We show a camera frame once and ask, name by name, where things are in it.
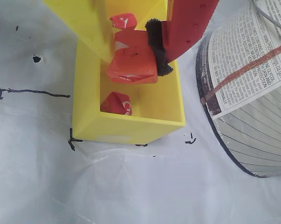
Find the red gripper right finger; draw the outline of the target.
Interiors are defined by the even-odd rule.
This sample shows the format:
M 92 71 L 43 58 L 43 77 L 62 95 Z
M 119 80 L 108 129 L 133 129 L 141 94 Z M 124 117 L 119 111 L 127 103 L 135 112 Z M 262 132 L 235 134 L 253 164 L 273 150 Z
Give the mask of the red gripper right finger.
M 173 68 L 169 63 L 201 39 L 217 5 L 217 0 L 169 0 L 165 21 L 147 21 L 148 45 L 160 77 L 170 74 Z

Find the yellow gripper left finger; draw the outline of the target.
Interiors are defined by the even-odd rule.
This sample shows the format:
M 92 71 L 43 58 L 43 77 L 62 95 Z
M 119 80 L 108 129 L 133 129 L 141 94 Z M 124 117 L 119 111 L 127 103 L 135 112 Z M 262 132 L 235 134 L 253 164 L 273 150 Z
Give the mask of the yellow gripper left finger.
M 111 61 L 114 36 L 104 0 L 45 0 L 44 3 L 100 59 Z

